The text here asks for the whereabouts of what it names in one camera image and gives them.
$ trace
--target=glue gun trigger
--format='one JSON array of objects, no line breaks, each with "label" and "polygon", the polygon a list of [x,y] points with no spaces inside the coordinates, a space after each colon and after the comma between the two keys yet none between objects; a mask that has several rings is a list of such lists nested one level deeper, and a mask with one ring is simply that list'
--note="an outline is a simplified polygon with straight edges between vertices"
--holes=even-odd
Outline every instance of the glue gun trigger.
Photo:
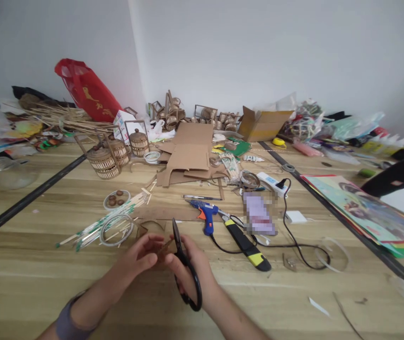
[{"label": "glue gun trigger", "polygon": [[199,210],[201,211],[201,214],[199,216],[197,216],[197,218],[200,218],[201,220],[206,220],[207,217],[205,216],[205,213],[203,212],[203,210],[201,208],[199,208]]}]

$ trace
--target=power strip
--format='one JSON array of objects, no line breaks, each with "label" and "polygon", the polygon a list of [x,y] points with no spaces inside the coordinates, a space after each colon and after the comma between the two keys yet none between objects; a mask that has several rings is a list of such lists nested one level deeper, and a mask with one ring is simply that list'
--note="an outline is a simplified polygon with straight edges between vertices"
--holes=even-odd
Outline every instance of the power strip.
[{"label": "power strip", "polygon": [[288,186],[284,185],[283,188],[278,188],[276,186],[277,183],[279,183],[278,180],[275,180],[273,177],[270,175],[266,174],[265,172],[259,172],[257,174],[257,177],[261,180],[264,181],[265,183],[268,183],[270,187],[273,188],[274,192],[278,194],[278,197],[284,197],[284,193],[287,191]]}]

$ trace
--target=red plastic bag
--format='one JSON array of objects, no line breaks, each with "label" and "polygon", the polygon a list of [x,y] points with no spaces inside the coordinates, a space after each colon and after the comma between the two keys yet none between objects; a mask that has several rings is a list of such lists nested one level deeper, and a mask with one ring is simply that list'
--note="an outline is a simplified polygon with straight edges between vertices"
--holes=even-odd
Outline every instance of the red plastic bag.
[{"label": "red plastic bag", "polygon": [[122,107],[91,68],[82,61],[62,59],[54,68],[80,108],[95,121],[112,123]]}]

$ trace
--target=black scissors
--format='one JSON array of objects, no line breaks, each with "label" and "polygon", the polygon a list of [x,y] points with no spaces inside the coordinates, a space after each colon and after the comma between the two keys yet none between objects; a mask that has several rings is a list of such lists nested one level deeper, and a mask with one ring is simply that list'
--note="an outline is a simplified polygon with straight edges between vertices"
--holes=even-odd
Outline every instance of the black scissors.
[{"label": "black scissors", "polygon": [[[197,276],[196,270],[194,269],[193,265],[189,261],[188,257],[186,254],[183,252],[182,248],[182,240],[180,239],[180,233],[178,232],[178,227],[177,227],[177,222],[175,222],[175,219],[172,219],[172,227],[174,229],[174,241],[175,245],[177,246],[177,252],[175,253],[175,256],[178,257],[178,259],[182,262],[182,264],[185,267],[188,267],[191,274],[193,275],[194,279],[194,285],[196,286],[196,293],[197,293],[197,304],[192,301],[188,295],[180,294],[183,301],[186,304],[189,304],[191,308],[195,311],[198,312],[202,308],[202,289],[201,289],[201,283],[199,282],[199,277]],[[175,282],[177,283],[178,290],[180,290],[180,287],[177,282],[177,276],[175,277]]]}]

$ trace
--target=scissor handle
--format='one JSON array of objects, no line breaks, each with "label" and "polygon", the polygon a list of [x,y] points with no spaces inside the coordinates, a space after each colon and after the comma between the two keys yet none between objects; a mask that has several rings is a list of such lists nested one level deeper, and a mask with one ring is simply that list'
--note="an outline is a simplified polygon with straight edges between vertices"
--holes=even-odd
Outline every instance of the scissor handle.
[{"label": "scissor handle", "polygon": [[[199,277],[197,276],[197,272],[194,269],[191,262],[188,260],[188,257],[186,257],[186,255],[183,253],[183,250],[181,248],[177,250],[177,252],[175,253],[175,256],[182,262],[182,264],[185,267],[189,268],[189,271],[191,272],[191,274],[193,276],[194,285],[196,286],[197,304],[195,304],[194,301],[192,301],[190,299],[190,297],[188,295],[186,295],[185,293],[180,294],[180,296],[182,297],[183,302],[185,302],[187,305],[189,304],[189,306],[192,308],[192,310],[194,310],[195,312],[198,312],[202,308],[202,289],[201,289],[201,283],[199,281]],[[177,288],[180,291],[180,287],[177,282],[177,277],[175,275],[174,275],[174,277],[175,277],[175,283],[177,284]]]}]

